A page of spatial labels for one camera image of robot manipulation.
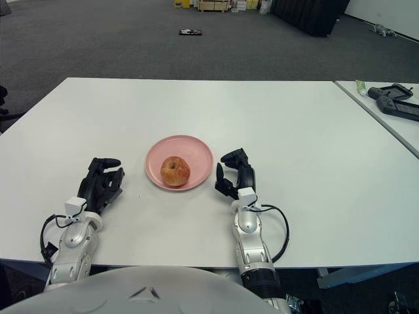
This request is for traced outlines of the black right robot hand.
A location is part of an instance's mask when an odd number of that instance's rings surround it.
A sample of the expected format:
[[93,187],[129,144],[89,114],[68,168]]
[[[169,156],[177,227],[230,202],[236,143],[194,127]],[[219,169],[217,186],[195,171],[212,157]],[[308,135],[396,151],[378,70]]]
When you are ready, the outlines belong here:
[[[236,185],[224,177],[222,164],[237,171]],[[238,191],[251,187],[256,191],[255,170],[248,162],[248,156],[243,148],[236,149],[221,157],[216,168],[215,189],[225,196],[238,200]]]

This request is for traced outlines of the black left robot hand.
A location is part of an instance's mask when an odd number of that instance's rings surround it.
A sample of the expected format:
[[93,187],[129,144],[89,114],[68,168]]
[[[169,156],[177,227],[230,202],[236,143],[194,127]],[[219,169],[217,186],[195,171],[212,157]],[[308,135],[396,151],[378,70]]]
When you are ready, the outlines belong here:
[[86,200],[85,211],[101,215],[121,194],[124,170],[114,158],[93,158],[87,176],[81,181],[77,196]]

